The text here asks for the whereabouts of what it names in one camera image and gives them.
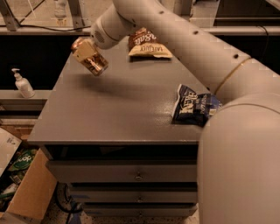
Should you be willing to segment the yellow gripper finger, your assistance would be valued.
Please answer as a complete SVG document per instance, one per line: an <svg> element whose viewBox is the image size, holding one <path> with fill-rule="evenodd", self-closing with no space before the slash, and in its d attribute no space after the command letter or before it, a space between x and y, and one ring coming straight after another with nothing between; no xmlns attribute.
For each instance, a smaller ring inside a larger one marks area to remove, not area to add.
<svg viewBox="0 0 280 224"><path fill-rule="evenodd" d="M71 46L73 56L79 61L95 60L96 50L89 38L77 38Z"/></svg>

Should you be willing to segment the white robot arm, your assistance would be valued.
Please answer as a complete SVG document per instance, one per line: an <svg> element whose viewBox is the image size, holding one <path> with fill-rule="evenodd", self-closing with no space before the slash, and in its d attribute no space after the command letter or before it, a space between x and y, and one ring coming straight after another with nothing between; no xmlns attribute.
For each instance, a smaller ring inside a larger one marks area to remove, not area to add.
<svg viewBox="0 0 280 224"><path fill-rule="evenodd" d="M280 76L158 0L112 1L74 42L80 63L99 74L99 51L145 27L223 104L199 140L200 224L280 224Z"/></svg>

